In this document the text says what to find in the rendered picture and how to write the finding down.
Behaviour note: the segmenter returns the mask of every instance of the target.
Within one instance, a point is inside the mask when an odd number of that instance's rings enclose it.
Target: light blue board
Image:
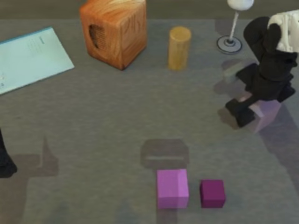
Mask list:
[[[0,94],[73,68],[52,27],[0,42]]]

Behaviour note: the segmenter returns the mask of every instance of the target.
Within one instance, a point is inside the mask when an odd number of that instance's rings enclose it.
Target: round base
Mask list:
[[[217,47],[222,53],[233,55],[242,49],[242,42],[235,37],[230,42],[229,36],[222,36],[217,40]]]

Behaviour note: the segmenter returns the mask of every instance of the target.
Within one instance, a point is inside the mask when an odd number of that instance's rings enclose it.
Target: magenta cube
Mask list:
[[[199,187],[202,208],[222,208],[226,201],[222,180],[202,180]]]
[[[246,94],[240,101],[244,101],[250,96],[250,94]],[[257,101],[249,107],[255,113],[256,119],[248,124],[247,128],[253,133],[261,131],[275,120],[280,107],[281,104],[277,100]]]
[[[184,209],[189,201],[186,169],[157,171],[157,206],[159,209]]]

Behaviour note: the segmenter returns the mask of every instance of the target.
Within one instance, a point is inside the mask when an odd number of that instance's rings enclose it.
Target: white sphere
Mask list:
[[[228,0],[228,5],[235,11],[246,11],[253,6],[254,0]]]

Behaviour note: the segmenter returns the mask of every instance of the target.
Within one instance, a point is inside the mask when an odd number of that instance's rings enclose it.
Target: white lamp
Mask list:
[[[235,26],[239,17],[239,12],[246,11],[253,6],[254,0],[227,0],[229,7],[235,11],[233,27],[229,36],[222,36],[217,40],[218,49],[225,54],[235,54],[242,49],[242,42],[234,37]]]

